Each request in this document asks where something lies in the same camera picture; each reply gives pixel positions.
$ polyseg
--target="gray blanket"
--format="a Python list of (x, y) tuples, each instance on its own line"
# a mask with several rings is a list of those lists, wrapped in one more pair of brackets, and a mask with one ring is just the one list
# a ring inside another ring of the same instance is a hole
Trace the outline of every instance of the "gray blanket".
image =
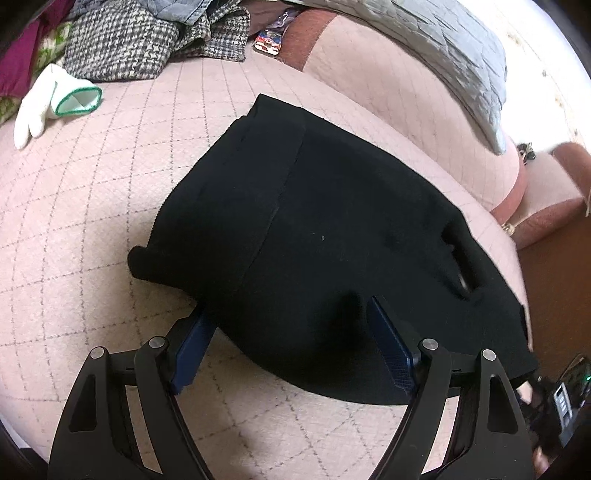
[(456, 0), (288, 1), (360, 18), (406, 45), (464, 104), (492, 151), (505, 152), (505, 50), (498, 37)]

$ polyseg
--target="magenta fabric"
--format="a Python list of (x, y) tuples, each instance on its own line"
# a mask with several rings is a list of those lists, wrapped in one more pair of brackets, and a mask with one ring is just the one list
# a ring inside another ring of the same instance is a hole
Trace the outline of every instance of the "magenta fabric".
[(22, 98), (27, 94), (39, 40), (59, 25), (73, 4), (74, 0), (55, 0), (12, 42), (0, 59), (0, 96)]

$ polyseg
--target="black garment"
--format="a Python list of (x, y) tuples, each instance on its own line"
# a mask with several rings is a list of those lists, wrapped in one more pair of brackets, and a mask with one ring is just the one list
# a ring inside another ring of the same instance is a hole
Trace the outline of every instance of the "black garment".
[(385, 151), (264, 95), (177, 185), (128, 262), (134, 277), (205, 301), (257, 364), (329, 397), (408, 401), (366, 329), (376, 294), (451, 351), (493, 349), (510, 378), (536, 366), (521, 305), (455, 206)]

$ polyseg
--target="white glove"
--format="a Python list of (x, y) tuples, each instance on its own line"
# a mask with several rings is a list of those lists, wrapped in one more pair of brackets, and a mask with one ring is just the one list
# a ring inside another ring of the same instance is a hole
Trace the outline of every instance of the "white glove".
[(50, 63), (22, 99), (14, 124), (14, 146), (21, 150), (30, 135), (41, 136), (46, 118), (90, 113), (100, 104), (102, 90), (88, 80), (79, 80)]

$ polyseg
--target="black and white checkered garment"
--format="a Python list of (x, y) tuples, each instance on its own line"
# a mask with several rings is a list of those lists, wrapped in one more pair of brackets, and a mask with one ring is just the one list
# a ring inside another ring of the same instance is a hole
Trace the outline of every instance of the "black and white checkered garment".
[(239, 2), (187, 27), (154, 17), (137, 0), (108, 1), (73, 23), (64, 68), (89, 80), (142, 80), (156, 78), (173, 54), (244, 61), (250, 16)]

